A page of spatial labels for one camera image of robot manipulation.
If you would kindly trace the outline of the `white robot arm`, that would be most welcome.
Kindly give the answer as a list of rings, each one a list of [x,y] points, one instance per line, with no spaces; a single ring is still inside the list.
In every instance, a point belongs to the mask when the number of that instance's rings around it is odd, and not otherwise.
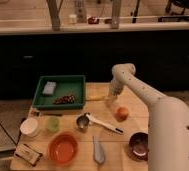
[[[134,76],[132,63],[112,67],[109,96],[128,87],[147,106],[148,171],[189,171],[189,107]]]

